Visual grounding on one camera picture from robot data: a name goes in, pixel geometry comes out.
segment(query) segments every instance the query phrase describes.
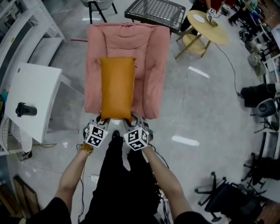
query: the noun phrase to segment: orange pillow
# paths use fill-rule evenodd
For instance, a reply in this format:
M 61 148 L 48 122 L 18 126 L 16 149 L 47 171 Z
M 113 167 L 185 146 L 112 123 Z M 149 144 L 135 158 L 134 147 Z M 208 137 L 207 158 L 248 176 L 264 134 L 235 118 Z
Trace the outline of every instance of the orange pillow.
M 102 80 L 101 120 L 132 122 L 131 105 L 135 79 L 135 57 L 100 58 Z

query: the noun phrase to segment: sleeve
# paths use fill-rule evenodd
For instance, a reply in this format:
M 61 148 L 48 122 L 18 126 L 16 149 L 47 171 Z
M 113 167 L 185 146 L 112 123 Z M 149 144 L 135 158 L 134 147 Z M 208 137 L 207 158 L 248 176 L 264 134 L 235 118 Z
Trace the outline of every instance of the sleeve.
M 197 212 L 184 212 L 175 218 L 174 224 L 210 224 Z
M 53 198 L 45 209 L 26 220 L 26 224 L 37 223 L 65 223 L 71 224 L 71 218 L 67 206 L 60 198 Z

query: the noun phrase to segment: chair wheel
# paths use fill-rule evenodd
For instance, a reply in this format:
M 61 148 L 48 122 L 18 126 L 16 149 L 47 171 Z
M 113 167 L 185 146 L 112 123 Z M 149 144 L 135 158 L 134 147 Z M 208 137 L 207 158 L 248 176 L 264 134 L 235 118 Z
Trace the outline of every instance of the chair wheel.
M 220 221 L 221 219 L 222 219 L 222 217 L 217 217 L 217 218 L 212 219 L 212 222 L 218 222 L 218 221 Z

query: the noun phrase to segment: shoe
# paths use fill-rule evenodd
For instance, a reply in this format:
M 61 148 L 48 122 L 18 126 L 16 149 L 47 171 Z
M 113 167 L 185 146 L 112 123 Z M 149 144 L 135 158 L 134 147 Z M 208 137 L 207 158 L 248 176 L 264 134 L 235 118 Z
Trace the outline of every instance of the shoe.
M 231 22 L 229 19 L 228 19 L 227 21 L 228 21 L 229 25 L 230 25 L 231 27 L 233 27 L 232 22 Z
M 114 130 L 114 132 L 112 134 L 112 139 L 116 136 L 121 136 L 118 130 Z

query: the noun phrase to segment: armchair armrest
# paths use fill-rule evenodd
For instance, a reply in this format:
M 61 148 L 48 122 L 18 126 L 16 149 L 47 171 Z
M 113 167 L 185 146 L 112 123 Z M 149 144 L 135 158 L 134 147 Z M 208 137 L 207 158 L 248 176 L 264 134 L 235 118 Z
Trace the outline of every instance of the armchair armrest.
M 150 36 L 145 62 L 143 109 L 148 119 L 159 116 L 169 43 L 169 29 L 163 26 L 156 27 Z
M 99 113 L 101 111 L 101 67 L 100 57 L 107 57 L 105 37 L 94 25 L 90 25 L 87 31 L 87 62 L 86 83 L 84 88 L 84 111 Z

